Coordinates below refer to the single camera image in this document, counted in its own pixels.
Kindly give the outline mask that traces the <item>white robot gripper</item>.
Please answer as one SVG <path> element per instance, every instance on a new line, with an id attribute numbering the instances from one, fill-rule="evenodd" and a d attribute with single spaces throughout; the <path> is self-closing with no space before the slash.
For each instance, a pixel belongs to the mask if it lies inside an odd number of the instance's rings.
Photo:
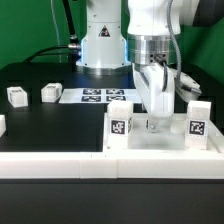
<path id="1" fill-rule="evenodd" d="M 149 115 L 146 128 L 150 132 L 159 130 L 159 119 L 169 118 L 174 113 L 175 82 L 168 71 L 166 90 L 163 91 L 164 69 L 159 64 L 142 66 L 132 64 L 135 88 Z"/>

